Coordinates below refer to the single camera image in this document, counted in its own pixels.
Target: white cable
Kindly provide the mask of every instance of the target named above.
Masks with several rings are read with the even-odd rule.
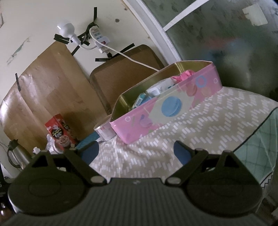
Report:
[[[79,44],[79,46],[80,46],[82,49],[86,49],[86,50],[92,50],[92,49],[96,48],[96,45],[95,45],[94,47],[92,47],[92,48],[86,48],[86,47],[82,46],[81,44]]]
[[[130,57],[124,55],[123,53],[121,53],[121,52],[119,52],[119,51],[117,51],[117,50],[115,50],[115,49],[113,49],[113,48],[111,48],[111,47],[109,47],[109,46],[107,46],[107,45],[102,44],[101,42],[99,42],[98,40],[95,39],[94,35],[93,35],[92,32],[91,32],[91,29],[89,30],[89,33],[90,33],[90,36],[92,37],[92,39],[94,39],[94,40],[95,40],[97,43],[99,43],[100,45],[102,45],[102,46],[104,46],[104,47],[107,47],[108,49],[111,49],[112,51],[115,51],[115,52],[118,53],[118,54],[121,54],[122,56],[126,57],[127,59],[131,60],[131,61],[134,62],[134,63],[141,64],[141,65],[143,65],[143,66],[145,66],[145,67],[148,67],[148,68],[151,68],[151,69],[153,69],[153,70],[155,70],[155,71],[157,71],[157,72],[159,71],[159,70],[157,70],[157,69],[155,69],[155,68],[153,68],[153,67],[151,67],[151,66],[149,66],[149,65],[146,65],[146,64],[144,64],[144,63],[141,63],[141,62],[138,62],[138,61],[136,61],[136,60],[133,60],[133,59],[131,59]]]

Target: bed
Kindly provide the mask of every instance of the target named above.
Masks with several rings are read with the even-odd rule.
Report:
[[[126,145],[116,136],[100,144],[90,166],[111,177],[164,181],[182,167],[173,152],[180,140],[211,154],[231,150],[264,187],[277,158],[278,103],[259,94],[223,87],[172,122]]]

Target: macaron print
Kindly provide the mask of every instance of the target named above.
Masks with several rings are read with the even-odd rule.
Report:
[[[192,97],[196,94],[198,88],[195,84],[193,84],[192,82],[186,84],[186,94],[189,96],[189,97]]]
[[[173,117],[180,113],[182,102],[178,97],[168,97],[161,106],[161,112],[166,117]]]
[[[210,97],[212,95],[211,89],[208,86],[201,88],[201,93],[204,95],[204,97]]]
[[[141,115],[141,118],[139,120],[139,124],[140,126],[142,126],[143,128],[147,128],[152,126],[153,122],[151,119],[149,119],[147,116],[145,115]]]
[[[195,80],[195,84],[198,88],[203,88],[207,85],[207,79],[204,76],[199,75]]]

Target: white container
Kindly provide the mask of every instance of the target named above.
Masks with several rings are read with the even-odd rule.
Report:
[[[98,124],[95,125],[94,130],[100,135],[105,141],[111,140],[117,134],[110,125],[111,115],[108,115]]]
[[[164,80],[159,81],[158,83],[154,84],[150,88],[147,89],[147,93],[151,97],[156,97],[160,94],[162,94],[164,91],[167,89],[171,88],[174,86],[174,81],[171,78],[166,78]]]

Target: white wall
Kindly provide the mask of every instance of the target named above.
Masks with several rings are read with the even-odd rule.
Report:
[[[1,169],[2,169],[2,172],[3,172],[3,176],[7,176],[9,178],[11,178],[11,175],[9,174],[9,172],[5,169],[5,167],[1,164]]]
[[[93,20],[93,9],[98,7],[99,25],[103,35],[110,38],[109,46],[122,50],[134,43],[136,46],[146,44],[151,47],[165,64],[158,49],[148,37],[143,27],[130,12],[124,10],[121,0],[0,0],[4,24],[0,28],[0,100],[2,100],[15,82],[15,73],[20,75],[32,61],[36,59],[54,40],[57,24],[67,19],[73,23],[76,34],[83,33],[87,25]],[[7,61],[20,45],[25,42],[22,49],[8,65]],[[76,46],[68,44],[70,51]],[[95,58],[106,57],[97,49],[86,51],[79,49],[74,55],[76,60],[89,77],[94,68],[101,65]],[[9,139],[0,129],[0,141],[6,145]],[[5,153],[0,147],[0,161],[4,167],[15,176],[18,172],[4,157]]]

